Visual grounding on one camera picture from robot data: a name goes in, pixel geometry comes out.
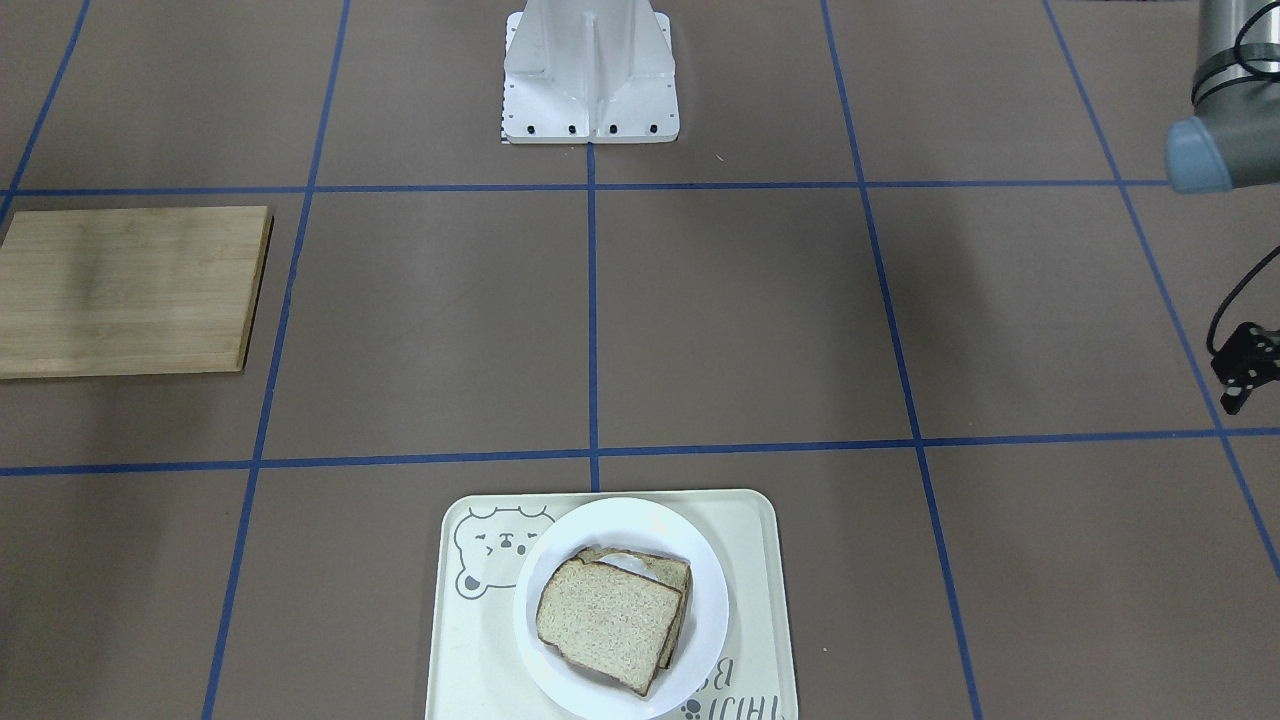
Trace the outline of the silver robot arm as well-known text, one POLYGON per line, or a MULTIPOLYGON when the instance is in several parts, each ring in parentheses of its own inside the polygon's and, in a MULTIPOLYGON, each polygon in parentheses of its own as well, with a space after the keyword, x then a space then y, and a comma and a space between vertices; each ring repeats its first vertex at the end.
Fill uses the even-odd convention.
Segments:
POLYGON ((1166 136, 1165 170, 1179 193, 1279 181, 1276 1, 1201 1, 1192 114, 1166 136))

